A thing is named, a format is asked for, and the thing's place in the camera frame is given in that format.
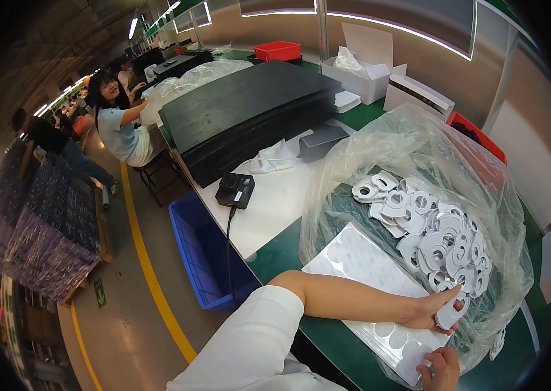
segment light blue t-shirt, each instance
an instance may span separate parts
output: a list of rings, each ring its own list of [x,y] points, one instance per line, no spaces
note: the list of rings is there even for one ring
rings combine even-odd
[[[134,123],[121,125],[124,111],[116,108],[100,110],[97,116],[97,130],[106,149],[115,158],[128,163],[134,157],[139,136],[134,129]]]

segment metal pole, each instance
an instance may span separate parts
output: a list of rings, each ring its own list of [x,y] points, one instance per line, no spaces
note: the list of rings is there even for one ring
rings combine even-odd
[[[318,57],[323,63],[330,58],[330,47],[327,41],[327,0],[315,0],[318,15]]]
[[[197,27],[197,21],[195,21],[195,15],[193,15],[193,10],[189,10],[189,15],[191,15],[191,23],[193,23],[193,28],[195,29],[195,35],[197,36],[197,43],[199,48],[204,48],[204,43],[202,42],[202,36],[199,34],[199,28]]]

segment adhesive sticker sheet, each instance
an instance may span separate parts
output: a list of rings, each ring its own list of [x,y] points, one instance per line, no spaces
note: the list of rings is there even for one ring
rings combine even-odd
[[[424,297],[428,292],[352,223],[306,266],[306,273],[349,278],[395,295]],[[394,322],[343,323],[411,387],[419,381],[419,364],[430,365],[424,353],[444,346],[449,337],[431,330],[416,330]]]

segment sneaker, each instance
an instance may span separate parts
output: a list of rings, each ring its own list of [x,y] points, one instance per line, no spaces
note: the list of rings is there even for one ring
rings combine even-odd
[[[115,197],[117,194],[119,194],[119,190],[121,190],[121,186],[119,182],[115,181],[113,185],[110,187],[110,195]]]

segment gray floor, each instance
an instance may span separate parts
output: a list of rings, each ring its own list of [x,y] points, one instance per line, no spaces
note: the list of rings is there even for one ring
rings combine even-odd
[[[122,181],[119,161],[100,143],[97,132],[87,140],[87,156]],[[227,317],[200,308],[178,252],[166,205],[189,192],[180,181],[161,196],[160,208],[139,175],[128,168],[134,205],[146,249],[162,292],[181,329],[199,352]],[[166,175],[159,178],[164,182]],[[132,239],[123,193],[106,212],[115,258],[98,266],[89,283],[102,279],[107,303],[98,307],[93,288],[80,289],[74,306],[84,348],[102,390],[164,390],[187,362],[167,329],[148,288]],[[76,338],[72,314],[59,318],[70,361],[83,391],[97,390]]]

